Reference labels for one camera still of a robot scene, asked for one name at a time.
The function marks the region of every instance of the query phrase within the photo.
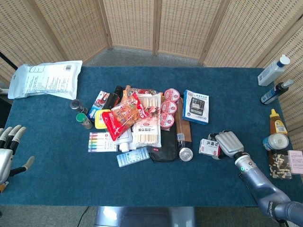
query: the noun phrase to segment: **blue tablecloth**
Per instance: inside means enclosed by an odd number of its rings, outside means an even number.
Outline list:
[[[17,149],[13,167],[34,155],[28,172],[9,179],[1,204],[107,205],[107,206],[255,206],[238,177],[233,159],[214,160],[198,154],[199,142],[211,132],[232,130],[267,177],[292,200],[302,201],[299,176],[273,180],[262,139],[269,135],[271,108],[282,116],[278,101],[262,105],[262,69],[82,67],[78,94],[90,108],[100,90],[112,92],[116,85],[176,88],[209,95],[208,125],[191,123],[193,159],[184,163],[153,163],[146,160],[118,167],[115,152],[88,153],[90,131],[76,122],[70,100],[51,95],[17,99],[7,121],[27,131]]]

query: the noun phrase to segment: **white plastic bag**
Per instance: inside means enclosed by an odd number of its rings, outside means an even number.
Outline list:
[[[150,116],[137,121],[133,125],[133,142],[135,146],[153,146],[161,147],[161,132],[160,132],[160,106],[161,106],[161,94],[158,93],[152,95],[141,95],[138,97],[144,108],[147,108],[147,112]]]
[[[9,86],[9,99],[50,94],[76,99],[78,75],[82,61],[24,64],[14,73]]]

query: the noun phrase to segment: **wicker folding screen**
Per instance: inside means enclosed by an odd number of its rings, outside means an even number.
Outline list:
[[[205,59],[209,67],[252,67],[297,20],[301,0],[232,0]]]
[[[68,60],[86,61],[107,47],[100,8],[92,0],[35,0]]]
[[[103,0],[113,45],[152,49],[153,0]]]
[[[282,54],[286,54],[291,59],[291,63],[275,83],[285,82],[288,79],[294,81],[288,92],[279,98],[286,124],[293,128],[299,122],[303,122],[303,27],[285,43],[268,64],[279,59]]]
[[[0,26],[0,49],[17,66],[63,60],[22,0],[0,2]],[[4,73],[10,80],[11,72]]]
[[[14,72],[15,70],[0,58],[0,81],[8,85]]]
[[[198,59],[220,0],[162,0],[159,52]]]
[[[295,150],[303,150],[303,132],[292,135],[290,140]]]

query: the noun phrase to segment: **gray carpet floor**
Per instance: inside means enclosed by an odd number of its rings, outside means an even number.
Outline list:
[[[196,60],[165,54],[153,56],[149,51],[124,48],[103,51],[84,65],[201,67]],[[3,213],[0,218],[0,227],[76,227],[85,209],[86,207],[77,206],[0,206],[0,211]],[[95,214],[96,208],[89,207],[82,218],[80,227],[92,227]],[[279,226],[265,217],[258,208],[197,208],[196,218],[199,227]]]

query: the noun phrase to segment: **robotic arm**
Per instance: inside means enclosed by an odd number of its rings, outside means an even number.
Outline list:
[[[31,156],[23,166],[10,169],[25,130],[26,127],[21,125],[17,125],[15,128],[8,127],[6,130],[0,129],[0,185],[5,183],[9,176],[28,170],[35,159],[34,156]]]
[[[222,151],[235,159],[235,165],[253,192],[262,213],[276,221],[288,220],[303,227],[303,204],[291,201],[265,177],[249,154],[244,153],[244,146],[237,136],[232,131],[225,131],[217,134],[215,138]]]

